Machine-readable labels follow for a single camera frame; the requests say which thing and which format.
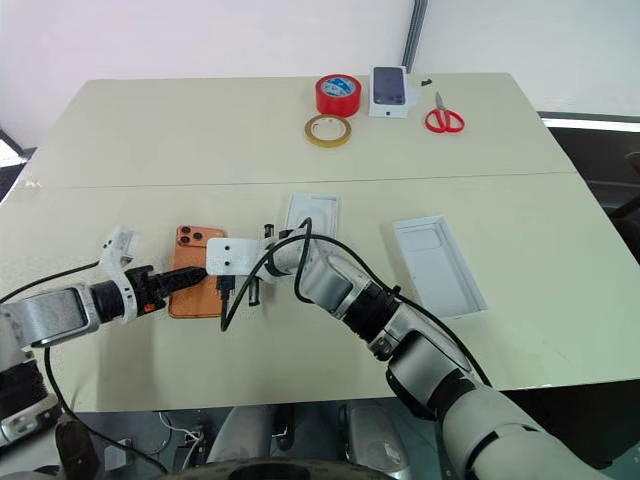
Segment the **phone screen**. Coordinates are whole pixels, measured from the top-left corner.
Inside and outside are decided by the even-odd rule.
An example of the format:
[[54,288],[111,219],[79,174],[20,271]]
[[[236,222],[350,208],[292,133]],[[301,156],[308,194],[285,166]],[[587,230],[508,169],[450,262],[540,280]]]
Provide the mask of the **phone screen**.
[[374,67],[373,101],[381,105],[404,105],[404,78],[401,68]]

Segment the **cable connector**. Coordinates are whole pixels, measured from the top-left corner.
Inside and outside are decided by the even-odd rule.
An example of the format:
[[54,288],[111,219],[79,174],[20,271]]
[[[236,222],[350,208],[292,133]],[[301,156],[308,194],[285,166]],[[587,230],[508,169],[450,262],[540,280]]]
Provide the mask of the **cable connector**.
[[229,294],[236,289],[236,277],[234,275],[219,275],[216,277],[216,290],[222,300],[229,300]]
[[216,290],[222,300],[222,310],[220,312],[220,328],[224,332],[229,323],[227,322],[227,307],[229,305],[229,295],[236,289],[236,277],[234,275],[218,275],[216,277]]

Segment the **orange smartphone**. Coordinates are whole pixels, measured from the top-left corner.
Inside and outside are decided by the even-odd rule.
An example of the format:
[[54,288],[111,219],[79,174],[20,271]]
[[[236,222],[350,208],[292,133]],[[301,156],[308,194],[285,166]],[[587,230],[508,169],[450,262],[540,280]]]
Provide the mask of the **orange smartphone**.
[[[180,225],[176,230],[171,270],[206,266],[207,241],[226,236],[226,232],[218,228]],[[213,276],[198,285],[178,290],[169,297],[169,315],[173,318],[219,317],[221,311],[222,301],[216,291],[216,277]]]

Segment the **metal pole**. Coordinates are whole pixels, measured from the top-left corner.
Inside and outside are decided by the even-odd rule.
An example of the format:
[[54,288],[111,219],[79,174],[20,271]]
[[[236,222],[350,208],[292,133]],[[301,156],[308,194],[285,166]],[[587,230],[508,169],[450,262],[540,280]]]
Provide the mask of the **metal pole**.
[[428,3],[428,0],[414,0],[413,3],[407,43],[405,44],[404,54],[402,56],[402,65],[407,68],[407,73],[411,72],[411,68],[413,67],[413,60],[416,56],[418,42],[420,41],[420,33],[422,31],[422,24],[424,23],[424,15],[427,11]]

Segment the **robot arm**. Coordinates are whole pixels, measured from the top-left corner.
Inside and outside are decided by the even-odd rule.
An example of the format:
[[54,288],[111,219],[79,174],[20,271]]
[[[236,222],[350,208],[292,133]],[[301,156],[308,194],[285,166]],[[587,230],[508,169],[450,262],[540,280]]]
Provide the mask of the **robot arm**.
[[[257,277],[277,282],[297,273],[304,233],[280,232],[279,240],[212,239],[207,270],[248,275],[271,251]],[[299,240],[291,242],[293,237]],[[377,359],[389,361],[389,386],[414,415],[440,423],[458,478],[607,478],[507,397],[477,382],[458,345],[426,315],[377,285],[330,244],[314,239],[309,247],[300,294],[346,323]]]
[[[460,479],[607,478],[505,396],[478,383],[456,342],[428,316],[314,237],[318,239],[311,240],[299,275],[300,295],[345,322],[376,358],[389,362],[386,378],[400,400],[415,415],[441,424]],[[304,238],[298,230],[261,241],[212,239],[207,246],[208,273],[249,275],[265,257],[256,277],[278,282],[298,273]],[[0,305],[0,384],[12,386],[0,391],[0,447],[57,418],[57,399],[47,394],[35,360],[24,347],[54,345],[115,318],[128,323],[164,307],[163,297],[206,276],[200,268],[160,275],[153,275],[150,266],[122,272],[131,261],[135,238],[117,230],[110,240],[101,259],[109,281]]]
[[129,323],[164,308],[170,293],[200,283],[206,270],[187,267],[153,274],[150,265],[123,271],[136,234],[118,227],[103,245],[98,266],[110,280],[78,283],[0,304],[0,447],[54,425],[58,398],[47,392],[32,352],[95,332],[118,319]]

